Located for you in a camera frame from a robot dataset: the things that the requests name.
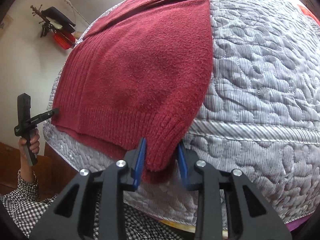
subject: gingham sleeve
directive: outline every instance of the gingham sleeve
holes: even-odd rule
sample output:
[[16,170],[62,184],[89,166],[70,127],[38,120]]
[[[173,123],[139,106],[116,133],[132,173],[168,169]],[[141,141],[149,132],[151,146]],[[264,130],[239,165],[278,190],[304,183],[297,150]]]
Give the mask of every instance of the gingham sleeve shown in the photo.
[[33,183],[27,183],[20,177],[20,170],[18,171],[18,187],[16,190],[10,192],[7,195],[2,196],[6,201],[10,203],[20,203],[21,201],[38,201],[39,200],[39,190],[38,190],[38,180],[35,175],[35,180]]

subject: red sweater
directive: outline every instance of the red sweater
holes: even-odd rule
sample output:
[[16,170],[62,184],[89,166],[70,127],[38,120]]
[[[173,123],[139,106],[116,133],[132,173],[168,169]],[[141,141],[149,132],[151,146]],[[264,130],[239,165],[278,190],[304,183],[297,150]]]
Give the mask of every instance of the red sweater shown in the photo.
[[211,72],[209,0],[126,0],[69,55],[52,123],[115,159],[146,137],[142,179],[162,182]]

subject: mattress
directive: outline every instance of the mattress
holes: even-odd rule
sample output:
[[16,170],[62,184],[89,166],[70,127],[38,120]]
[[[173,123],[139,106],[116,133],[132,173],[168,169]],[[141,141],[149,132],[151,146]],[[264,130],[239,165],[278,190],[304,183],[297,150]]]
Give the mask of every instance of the mattress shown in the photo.
[[[289,0],[210,0],[210,19],[214,68],[186,147],[219,170],[241,169],[285,223],[311,214],[320,202],[320,27]],[[113,162],[50,119],[44,136],[76,170]],[[177,168],[169,182],[142,183],[124,201],[160,219],[196,223],[197,192],[183,189]]]

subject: wooden furniture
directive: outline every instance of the wooden furniture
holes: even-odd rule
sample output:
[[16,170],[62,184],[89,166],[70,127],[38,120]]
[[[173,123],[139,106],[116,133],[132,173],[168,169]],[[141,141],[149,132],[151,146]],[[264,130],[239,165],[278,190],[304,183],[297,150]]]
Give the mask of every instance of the wooden furniture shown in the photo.
[[[15,190],[18,185],[20,169],[20,151],[4,143],[0,143],[0,194],[5,195]],[[38,156],[38,163],[33,167],[39,182],[40,199],[53,196],[52,160],[46,156]]]
[[62,159],[47,143],[44,147],[44,156],[52,160],[51,190],[55,194],[58,194],[74,178],[77,171]]

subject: metal screw head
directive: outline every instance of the metal screw head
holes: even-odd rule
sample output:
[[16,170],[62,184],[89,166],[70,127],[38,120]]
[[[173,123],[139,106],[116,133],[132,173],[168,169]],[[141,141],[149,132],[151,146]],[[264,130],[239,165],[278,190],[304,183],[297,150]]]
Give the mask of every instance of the metal screw head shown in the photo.
[[125,160],[119,160],[116,162],[116,165],[118,167],[124,167],[127,163],[125,162]]
[[206,165],[204,160],[199,160],[199,161],[196,162],[196,164],[197,164],[198,167],[204,167]]
[[232,171],[233,175],[240,177],[242,175],[242,171],[239,169],[234,169]]
[[82,169],[81,171],[80,171],[80,175],[81,176],[87,176],[89,174],[89,170],[88,169]]

